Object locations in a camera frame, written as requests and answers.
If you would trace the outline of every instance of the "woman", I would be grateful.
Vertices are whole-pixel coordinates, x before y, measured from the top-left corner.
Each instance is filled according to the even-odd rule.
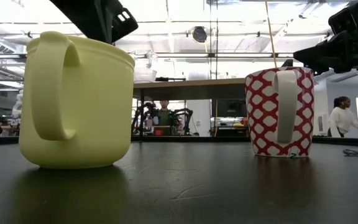
[[[349,110],[351,100],[346,96],[334,100],[334,109],[329,116],[328,137],[343,138],[351,126],[358,129],[358,120]]]

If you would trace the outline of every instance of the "white mug handle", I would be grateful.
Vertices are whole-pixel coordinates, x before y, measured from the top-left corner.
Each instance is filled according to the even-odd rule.
[[[296,118],[296,73],[293,70],[278,71],[274,75],[273,88],[278,93],[278,121],[276,141],[290,143]]]
[[[31,59],[32,77],[28,84],[32,90],[30,101],[34,128],[44,140],[69,140],[75,135],[75,130],[63,125],[60,92],[64,68],[80,66],[80,57],[74,43],[61,33],[43,32],[39,41]]]

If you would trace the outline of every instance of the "person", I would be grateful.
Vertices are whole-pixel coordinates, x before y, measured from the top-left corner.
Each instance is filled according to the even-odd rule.
[[[334,100],[334,109],[329,116],[328,137],[343,138],[351,126],[358,129],[358,120],[349,110],[351,100],[346,96]]]
[[[171,128],[167,127],[171,125],[169,112],[168,110],[169,101],[168,100],[162,100],[160,101],[161,109],[158,112],[158,124],[155,126],[164,126],[161,128],[155,128],[156,130],[161,130],[163,136],[171,135]]]

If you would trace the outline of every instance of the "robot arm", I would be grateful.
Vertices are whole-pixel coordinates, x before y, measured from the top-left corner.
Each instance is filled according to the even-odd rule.
[[[178,116],[185,115],[185,125],[183,127],[183,130],[185,131],[185,135],[190,135],[189,123],[190,123],[191,116],[193,115],[193,111],[188,108],[183,108],[179,110],[174,110],[172,111],[172,113],[173,113],[172,114],[173,121],[176,121],[178,119]]]
[[[118,0],[50,0],[87,38],[112,44],[139,26]]]
[[[293,56],[317,75],[333,68],[336,73],[358,70],[358,2],[328,19],[334,36],[315,47],[294,52]]]
[[[140,114],[140,112],[142,111],[142,108],[147,108],[148,110],[143,113],[143,115]],[[135,130],[135,124],[137,123],[139,116],[143,116],[143,120],[144,118],[147,117],[147,115],[151,115],[151,117],[156,116],[158,113],[158,110],[155,109],[155,103],[153,102],[147,102],[142,106],[138,106],[136,111],[135,111],[135,116],[134,119],[132,120],[132,124],[131,124],[131,133],[134,132]]]
[[[10,125],[13,127],[19,127],[22,114],[22,104],[23,104],[23,90],[19,91],[19,94],[16,95],[16,104],[12,109],[12,119]]]

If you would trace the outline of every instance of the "red and white patterned mug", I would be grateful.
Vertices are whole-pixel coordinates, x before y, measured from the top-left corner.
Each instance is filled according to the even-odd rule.
[[[313,135],[313,71],[261,70],[246,77],[252,148],[258,156],[308,157]]]

